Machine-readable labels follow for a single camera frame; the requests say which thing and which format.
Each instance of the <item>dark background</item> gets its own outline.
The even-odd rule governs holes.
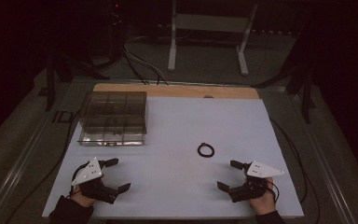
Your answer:
[[[186,12],[237,16],[243,1],[178,1]],[[171,1],[127,0],[119,13],[139,35],[159,36],[158,25],[171,22]],[[103,25],[104,1],[0,1],[0,125],[32,89],[33,78],[46,67],[46,43],[52,40],[77,58],[87,57],[85,44],[95,24]],[[78,12],[88,18],[78,17]],[[297,35],[287,64],[315,65],[314,84],[344,132],[358,160],[358,1],[259,1],[253,29]]]

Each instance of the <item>person's sleeve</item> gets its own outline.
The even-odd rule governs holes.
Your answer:
[[[93,211],[92,206],[83,207],[77,202],[61,196],[48,219],[50,224],[87,224]]]
[[[284,224],[285,222],[279,215],[278,211],[267,213],[261,216],[255,216],[258,224]]]

